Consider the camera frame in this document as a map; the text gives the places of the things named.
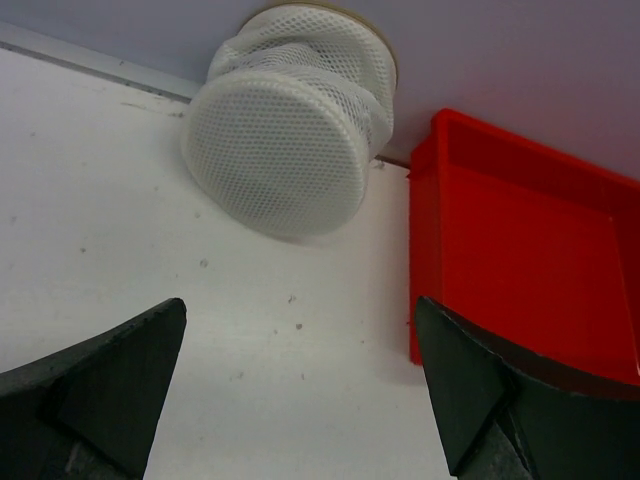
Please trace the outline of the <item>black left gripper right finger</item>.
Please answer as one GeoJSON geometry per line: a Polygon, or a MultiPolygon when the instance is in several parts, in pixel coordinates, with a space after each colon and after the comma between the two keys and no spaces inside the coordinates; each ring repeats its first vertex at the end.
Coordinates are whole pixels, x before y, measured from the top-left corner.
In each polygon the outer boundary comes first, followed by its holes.
{"type": "Polygon", "coordinates": [[[453,477],[638,478],[638,387],[541,356],[429,297],[414,320],[453,477]]]}

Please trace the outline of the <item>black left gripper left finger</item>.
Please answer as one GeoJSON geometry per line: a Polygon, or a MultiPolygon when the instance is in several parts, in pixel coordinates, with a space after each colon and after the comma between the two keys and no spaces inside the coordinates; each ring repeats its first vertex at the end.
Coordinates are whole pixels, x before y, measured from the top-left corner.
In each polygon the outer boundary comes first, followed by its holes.
{"type": "Polygon", "coordinates": [[[2,373],[2,478],[143,478],[186,313],[171,298],[2,373]]]}

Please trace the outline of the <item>white mesh laundry bag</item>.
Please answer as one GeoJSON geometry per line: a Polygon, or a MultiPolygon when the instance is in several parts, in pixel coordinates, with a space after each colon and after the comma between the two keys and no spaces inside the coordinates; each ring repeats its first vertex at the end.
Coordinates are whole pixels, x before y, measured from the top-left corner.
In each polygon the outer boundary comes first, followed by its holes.
{"type": "Polygon", "coordinates": [[[397,65],[369,22],[293,1],[250,17],[216,51],[180,137],[201,189],[277,237],[332,232],[358,211],[394,129],[397,65]]]}

